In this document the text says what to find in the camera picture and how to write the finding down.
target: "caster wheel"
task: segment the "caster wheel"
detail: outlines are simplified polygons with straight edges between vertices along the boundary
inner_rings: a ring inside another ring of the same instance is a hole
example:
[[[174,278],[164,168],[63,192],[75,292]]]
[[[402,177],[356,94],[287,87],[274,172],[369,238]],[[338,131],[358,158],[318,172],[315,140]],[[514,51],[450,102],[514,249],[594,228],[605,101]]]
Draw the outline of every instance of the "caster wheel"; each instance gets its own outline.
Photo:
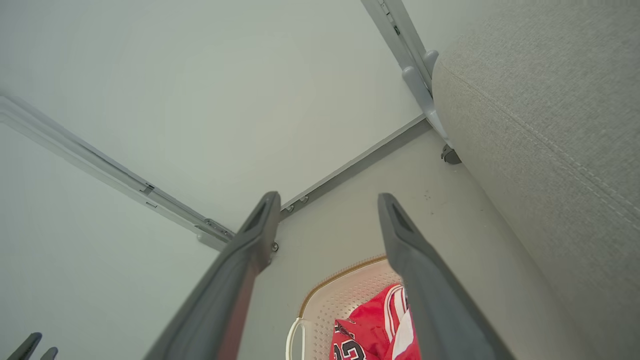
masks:
[[[459,164],[462,162],[456,154],[455,149],[450,148],[448,145],[445,145],[442,148],[442,153],[440,154],[440,158],[444,160],[446,163],[450,163],[452,165]]]

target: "basket handle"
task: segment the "basket handle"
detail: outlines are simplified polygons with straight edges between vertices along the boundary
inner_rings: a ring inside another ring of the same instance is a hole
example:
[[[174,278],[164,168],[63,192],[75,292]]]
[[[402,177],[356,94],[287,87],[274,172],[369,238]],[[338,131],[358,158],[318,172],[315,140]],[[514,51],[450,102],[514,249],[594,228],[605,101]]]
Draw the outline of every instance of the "basket handle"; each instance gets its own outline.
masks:
[[[287,335],[287,352],[285,353],[285,360],[291,360],[291,353],[293,352],[293,337],[296,335],[298,327],[302,327],[302,360],[305,360],[305,323],[303,318],[297,318],[291,325],[289,335]]]

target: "jersey number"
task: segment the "jersey number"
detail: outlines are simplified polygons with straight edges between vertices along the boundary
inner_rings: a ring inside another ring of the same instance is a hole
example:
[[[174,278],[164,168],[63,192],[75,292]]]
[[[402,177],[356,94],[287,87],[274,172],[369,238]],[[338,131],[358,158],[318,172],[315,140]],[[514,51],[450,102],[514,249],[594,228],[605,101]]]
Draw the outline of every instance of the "jersey number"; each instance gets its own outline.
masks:
[[[333,355],[335,360],[367,360],[360,344],[353,340],[343,342],[342,349],[338,347],[338,344],[333,344]]]

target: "clothing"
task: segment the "clothing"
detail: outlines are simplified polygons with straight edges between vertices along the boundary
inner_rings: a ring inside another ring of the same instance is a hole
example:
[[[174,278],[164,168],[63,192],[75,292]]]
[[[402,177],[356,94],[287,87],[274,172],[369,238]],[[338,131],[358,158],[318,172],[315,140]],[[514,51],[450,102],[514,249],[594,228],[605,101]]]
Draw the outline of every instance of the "clothing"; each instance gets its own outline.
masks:
[[[404,287],[390,285],[348,319],[336,319],[332,354],[333,360],[419,360]]]

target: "perforated basket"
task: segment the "perforated basket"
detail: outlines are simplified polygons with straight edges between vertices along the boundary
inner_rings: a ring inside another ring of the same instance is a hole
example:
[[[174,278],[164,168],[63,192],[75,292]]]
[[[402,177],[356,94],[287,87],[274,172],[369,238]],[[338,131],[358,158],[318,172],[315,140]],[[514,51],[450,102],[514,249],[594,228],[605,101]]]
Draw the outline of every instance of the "perforated basket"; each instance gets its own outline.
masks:
[[[328,360],[335,319],[346,319],[361,304],[384,288],[401,282],[380,256],[355,264],[316,286],[300,307],[287,337],[286,360],[292,359],[293,337],[302,328],[302,359]]]

